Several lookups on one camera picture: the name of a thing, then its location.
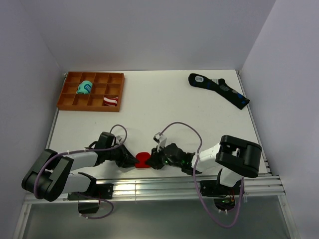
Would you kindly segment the red Santa sock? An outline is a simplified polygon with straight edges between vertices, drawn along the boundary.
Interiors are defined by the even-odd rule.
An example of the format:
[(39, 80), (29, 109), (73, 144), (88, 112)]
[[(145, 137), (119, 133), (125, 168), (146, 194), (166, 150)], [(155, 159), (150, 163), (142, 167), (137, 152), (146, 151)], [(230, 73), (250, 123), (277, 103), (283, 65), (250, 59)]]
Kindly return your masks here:
[(146, 164), (150, 157), (151, 155), (148, 152), (138, 153), (136, 155), (136, 160), (138, 161), (138, 163), (135, 164), (135, 167), (139, 169), (151, 168), (151, 166)]

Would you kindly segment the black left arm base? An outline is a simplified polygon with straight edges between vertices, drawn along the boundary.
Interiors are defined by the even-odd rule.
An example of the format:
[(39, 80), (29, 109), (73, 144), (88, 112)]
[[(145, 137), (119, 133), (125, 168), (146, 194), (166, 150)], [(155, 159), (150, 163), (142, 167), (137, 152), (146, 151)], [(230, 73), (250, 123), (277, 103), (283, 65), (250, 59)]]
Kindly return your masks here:
[(92, 190), (84, 193), (80, 193), (80, 195), (76, 193), (69, 194), (67, 199), (69, 201), (77, 201), (77, 200), (86, 200), (86, 196), (98, 198), (98, 199), (112, 199), (113, 196), (113, 186), (114, 184), (97, 184), (93, 187)]

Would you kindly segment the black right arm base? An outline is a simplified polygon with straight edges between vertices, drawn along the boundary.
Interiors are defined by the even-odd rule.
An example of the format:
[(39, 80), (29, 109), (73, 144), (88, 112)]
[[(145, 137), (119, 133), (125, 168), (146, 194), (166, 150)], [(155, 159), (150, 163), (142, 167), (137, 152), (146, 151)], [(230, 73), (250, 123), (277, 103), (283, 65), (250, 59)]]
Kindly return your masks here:
[(220, 185), (217, 183), (217, 180), (200, 181), (200, 193), (205, 197), (226, 197), (230, 195), (239, 195), (240, 189), (240, 180), (233, 187)]

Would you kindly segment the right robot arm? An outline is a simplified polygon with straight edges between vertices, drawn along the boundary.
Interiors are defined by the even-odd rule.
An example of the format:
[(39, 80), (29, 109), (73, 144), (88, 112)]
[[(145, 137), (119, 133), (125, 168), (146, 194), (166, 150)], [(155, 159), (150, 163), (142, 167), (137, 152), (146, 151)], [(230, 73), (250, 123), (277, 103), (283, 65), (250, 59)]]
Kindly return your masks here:
[(158, 145), (152, 149), (146, 165), (157, 170), (169, 165), (180, 168), (187, 175), (201, 174), (221, 165), (215, 183), (221, 194), (227, 194), (243, 177), (256, 178), (259, 174), (262, 147), (251, 141), (224, 135), (215, 146), (190, 153), (175, 143), (166, 145), (165, 136), (157, 134), (154, 140)]

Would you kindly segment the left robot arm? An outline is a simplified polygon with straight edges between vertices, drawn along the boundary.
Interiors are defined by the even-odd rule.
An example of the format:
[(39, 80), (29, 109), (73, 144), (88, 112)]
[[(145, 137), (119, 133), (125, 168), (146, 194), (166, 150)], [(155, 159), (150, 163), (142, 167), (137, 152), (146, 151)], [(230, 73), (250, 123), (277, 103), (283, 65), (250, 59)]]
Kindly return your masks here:
[(105, 161), (113, 161), (120, 168), (134, 167), (138, 163), (120, 137), (102, 132), (97, 141), (83, 150), (58, 153), (45, 149), (23, 178), (21, 186), (36, 198), (49, 202), (64, 193), (80, 193), (91, 199), (98, 194), (97, 179), (76, 170), (96, 167)]

